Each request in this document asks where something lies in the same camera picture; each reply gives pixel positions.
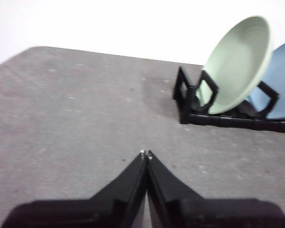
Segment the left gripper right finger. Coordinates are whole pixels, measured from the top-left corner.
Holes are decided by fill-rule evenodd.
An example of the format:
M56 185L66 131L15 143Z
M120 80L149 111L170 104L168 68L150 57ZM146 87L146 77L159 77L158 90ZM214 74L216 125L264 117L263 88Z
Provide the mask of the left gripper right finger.
M155 228L285 228L285 213L259 199L206 199L148 151L146 180Z

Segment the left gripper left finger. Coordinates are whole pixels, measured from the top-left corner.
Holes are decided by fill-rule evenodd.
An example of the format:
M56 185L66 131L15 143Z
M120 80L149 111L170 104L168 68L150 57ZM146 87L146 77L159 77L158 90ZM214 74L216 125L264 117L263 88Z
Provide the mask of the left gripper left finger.
M143 211L146 154L142 150L108 185L88 199L37 200L16 206L4 228L130 228Z

